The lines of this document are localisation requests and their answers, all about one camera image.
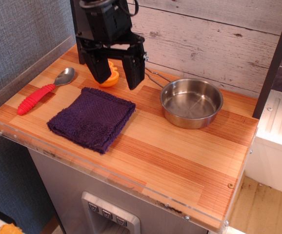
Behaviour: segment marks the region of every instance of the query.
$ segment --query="control panel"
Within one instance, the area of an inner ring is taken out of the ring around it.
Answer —
[[[82,193],[81,201],[94,234],[101,234],[104,228],[114,224],[130,234],[141,234],[140,220],[135,215],[86,191]]]

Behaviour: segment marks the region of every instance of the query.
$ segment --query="white wooden wall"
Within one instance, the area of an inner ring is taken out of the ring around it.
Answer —
[[[134,12],[133,0],[129,0]],[[282,32],[282,0],[139,0],[146,66],[257,98]]]

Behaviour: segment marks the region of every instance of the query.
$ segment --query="yellow object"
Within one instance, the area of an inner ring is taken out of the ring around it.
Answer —
[[[0,234],[22,234],[22,230],[13,223],[4,224],[0,229]]]
[[[117,67],[114,67],[114,63],[111,61],[108,62],[108,65],[110,66],[112,74],[104,83],[100,84],[95,79],[93,79],[93,81],[100,87],[111,87],[115,85],[119,80],[120,74],[117,71]]]

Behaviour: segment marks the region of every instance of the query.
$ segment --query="button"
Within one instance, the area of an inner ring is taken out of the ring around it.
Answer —
[[[113,219],[113,216],[112,216],[112,213],[106,211],[106,210],[102,210],[102,213],[103,213],[103,216],[105,218],[108,218],[108,219]]]
[[[118,224],[124,226],[124,227],[127,227],[127,221],[122,219],[122,218],[119,218],[119,217],[116,217],[116,221]]]
[[[88,204],[89,204],[89,207],[92,211],[99,213],[99,208],[96,205],[94,205],[90,202],[88,202]]]

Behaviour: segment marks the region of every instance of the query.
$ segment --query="blue fabric wall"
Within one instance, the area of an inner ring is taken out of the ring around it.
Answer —
[[[74,34],[69,0],[0,0],[0,90]],[[0,211],[38,234],[54,209],[27,149],[0,137]]]

